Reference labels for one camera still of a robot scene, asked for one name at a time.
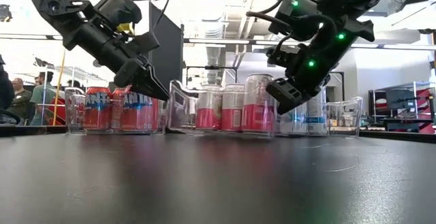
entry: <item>yellow component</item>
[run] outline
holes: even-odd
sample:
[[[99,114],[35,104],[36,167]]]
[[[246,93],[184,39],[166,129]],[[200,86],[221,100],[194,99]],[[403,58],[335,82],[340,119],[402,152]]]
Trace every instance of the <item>yellow component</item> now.
[[[120,25],[118,25],[116,27],[116,30],[120,33],[120,32],[125,32],[128,35],[133,35],[134,34],[134,30],[131,28],[130,23],[121,23]]]
[[[57,117],[57,100],[59,98],[59,89],[61,88],[61,79],[62,79],[62,73],[63,73],[63,65],[65,64],[65,54],[67,52],[67,49],[63,49],[63,55],[62,55],[62,64],[61,64],[61,72],[59,73],[59,78],[57,79],[57,88],[56,88],[56,98],[54,99],[54,112],[53,112],[53,126],[56,125],[56,117]]]

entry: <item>soda can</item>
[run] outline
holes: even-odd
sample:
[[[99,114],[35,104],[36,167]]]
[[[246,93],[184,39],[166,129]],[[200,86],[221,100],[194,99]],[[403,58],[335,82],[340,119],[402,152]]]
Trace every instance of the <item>soda can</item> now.
[[[245,81],[243,108],[244,132],[269,133],[275,124],[275,101],[266,92],[266,85],[273,81],[269,74],[251,74]]]
[[[307,102],[307,124],[309,135],[328,135],[326,89]]]
[[[153,102],[153,122],[151,123],[151,130],[156,130],[159,128],[159,125],[165,124],[165,117],[163,115],[164,110],[164,101],[161,101],[156,98],[151,98]]]
[[[222,131],[241,131],[244,108],[244,84],[228,84],[223,91]]]
[[[121,114],[124,107],[125,88],[116,88],[112,94],[112,118],[110,128],[113,131],[121,130]]]
[[[87,130],[109,129],[111,117],[109,88],[89,87],[85,97],[83,127]]]
[[[306,135],[307,129],[307,103],[277,115],[276,131],[281,135]]]
[[[156,128],[153,99],[143,94],[129,91],[124,94],[123,111],[121,112],[121,130],[152,131]]]
[[[204,92],[198,95],[197,100],[197,129],[221,129],[221,87],[216,84],[203,86]]]

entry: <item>yellow pole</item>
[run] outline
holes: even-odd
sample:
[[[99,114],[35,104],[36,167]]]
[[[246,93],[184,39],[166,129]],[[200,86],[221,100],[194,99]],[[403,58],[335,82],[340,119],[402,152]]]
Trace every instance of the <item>yellow pole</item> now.
[[[63,66],[65,64],[65,54],[66,54],[67,50],[64,48],[63,49],[63,54],[62,54],[62,64],[61,64],[61,73],[59,74],[59,78],[57,79],[57,88],[56,88],[56,98],[54,99],[54,112],[53,112],[53,126],[56,125],[56,117],[57,117],[57,101],[59,98],[59,90],[61,89],[61,79],[62,79],[62,73],[63,73]]]

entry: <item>black monitor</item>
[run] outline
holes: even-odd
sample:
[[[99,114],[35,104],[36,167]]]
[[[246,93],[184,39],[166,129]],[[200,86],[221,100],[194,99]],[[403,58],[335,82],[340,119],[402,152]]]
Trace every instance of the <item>black monitor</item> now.
[[[149,3],[150,31],[153,29],[161,10]],[[156,78],[169,91],[171,80],[182,80],[183,25],[174,24],[163,15],[154,29],[160,47],[149,53],[149,61],[155,67]]]

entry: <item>green led light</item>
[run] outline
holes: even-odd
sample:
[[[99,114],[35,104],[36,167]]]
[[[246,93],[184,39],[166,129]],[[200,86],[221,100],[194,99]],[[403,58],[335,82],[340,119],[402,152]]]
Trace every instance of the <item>green led light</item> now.
[[[339,40],[345,39],[345,34],[344,33],[338,34],[338,39]]]

